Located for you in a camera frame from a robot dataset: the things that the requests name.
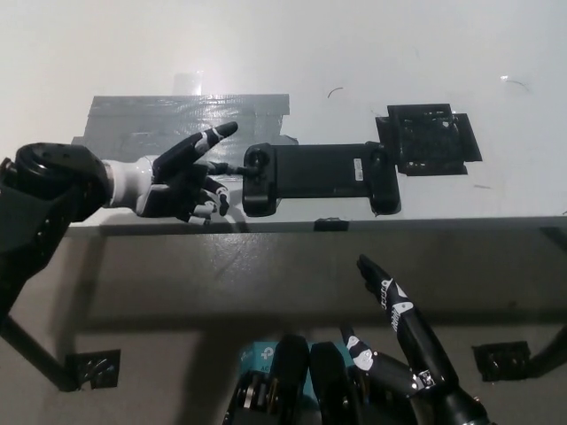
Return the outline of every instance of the robotic arm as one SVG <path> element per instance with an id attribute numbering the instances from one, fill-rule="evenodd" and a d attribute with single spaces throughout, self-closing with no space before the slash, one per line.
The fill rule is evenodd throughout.
<path id="1" fill-rule="evenodd" d="M 225 215 L 229 191 L 211 178 L 246 174 L 228 164 L 196 162 L 238 129 L 236 122 L 190 135 L 158 157 L 104 161 L 86 147 L 35 143 L 0 165 L 0 324 L 25 282 L 49 263 L 68 226 L 100 207 L 141 217 L 206 225 Z"/>
<path id="2" fill-rule="evenodd" d="M 361 255 L 357 263 L 386 311 L 409 366 L 372 350 L 349 327 L 343 340 L 357 366 L 373 383 L 397 395 L 423 397 L 433 408 L 438 425 L 490 425 L 485 408 L 459 385 L 441 342 L 399 284 L 382 267 Z"/>

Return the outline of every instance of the game controller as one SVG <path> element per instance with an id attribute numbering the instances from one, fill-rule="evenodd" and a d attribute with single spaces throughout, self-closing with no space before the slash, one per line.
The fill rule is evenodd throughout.
<path id="1" fill-rule="evenodd" d="M 280 198 L 368 197 L 376 215 L 400 210 L 395 164 L 381 143 L 256 144 L 246 151 L 245 167 L 249 217 L 276 213 Z"/>

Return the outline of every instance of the white robotic wrist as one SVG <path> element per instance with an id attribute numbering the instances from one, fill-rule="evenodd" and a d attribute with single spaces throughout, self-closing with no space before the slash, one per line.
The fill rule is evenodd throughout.
<path id="1" fill-rule="evenodd" d="M 152 157 L 142 157 L 133 163 L 111 160 L 103 162 L 113 184 L 113 196 L 107 207 L 124 207 L 141 213 L 140 209 L 144 208 L 151 188 Z"/>

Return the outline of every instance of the teal box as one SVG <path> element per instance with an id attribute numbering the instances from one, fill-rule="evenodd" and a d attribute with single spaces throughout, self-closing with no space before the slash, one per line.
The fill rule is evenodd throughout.
<path id="1" fill-rule="evenodd" d="M 348 354 L 346 346 L 342 342 L 334 344 L 342 354 L 343 359 L 345 360 L 345 366 L 352 366 L 353 360 Z M 266 372 L 269 374 L 272 367 L 272 361 L 274 359 L 276 345 L 277 343 L 274 342 L 258 342 L 243 349 L 240 352 L 240 374 L 243 375 L 250 370 Z M 303 395 L 304 397 L 309 398 L 315 406 L 318 406 L 317 397 L 315 396 L 313 384 L 311 383 L 311 372 L 307 373 L 305 387 L 303 388 Z"/>

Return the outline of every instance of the white tabletop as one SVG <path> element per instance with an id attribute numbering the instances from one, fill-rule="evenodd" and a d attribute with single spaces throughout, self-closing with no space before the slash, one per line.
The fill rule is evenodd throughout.
<path id="1" fill-rule="evenodd" d="M 301 144 L 377 141 L 374 118 L 387 105 L 450 103 L 469 114 L 483 156 L 467 164 L 469 175 L 399 174 L 402 209 L 393 216 L 374 217 L 368 199 L 285 199 L 261 219 L 245 218 L 237 205 L 229 221 L 247 227 L 227 231 L 308 229 L 329 217 L 352 228 L 451 219 L 544 225 L 567 211 L 562 0 L 3 0 L 0 7 L 2 157 L 82 135 L 93 96 L 171 95 L 177 74 L 202 71 L 202 94 L 289 94 L 282 133 Z M 76 226 L 198 231 L 116 210 Z"/>

